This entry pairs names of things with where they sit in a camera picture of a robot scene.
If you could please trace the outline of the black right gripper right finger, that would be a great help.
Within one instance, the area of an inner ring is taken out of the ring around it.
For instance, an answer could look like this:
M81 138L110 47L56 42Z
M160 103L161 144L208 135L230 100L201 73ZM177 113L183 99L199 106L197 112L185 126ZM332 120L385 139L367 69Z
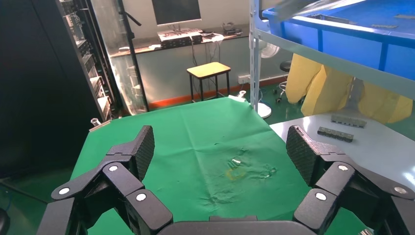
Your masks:
M293 220L324 234L340 208L353 212L376 235L415 232L415 193L359 166L338 147L315 141L298 125L289 127L286 150L310 191Z

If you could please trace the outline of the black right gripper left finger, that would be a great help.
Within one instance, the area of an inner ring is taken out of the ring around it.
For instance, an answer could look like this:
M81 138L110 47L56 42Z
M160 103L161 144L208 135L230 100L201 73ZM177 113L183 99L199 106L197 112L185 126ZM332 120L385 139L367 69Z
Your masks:
M136 235L155 235L173 222L171 211L143 184L154 155L153 128L114 145L92 170L57 187L40 235L86 235L102 214L115 210Z

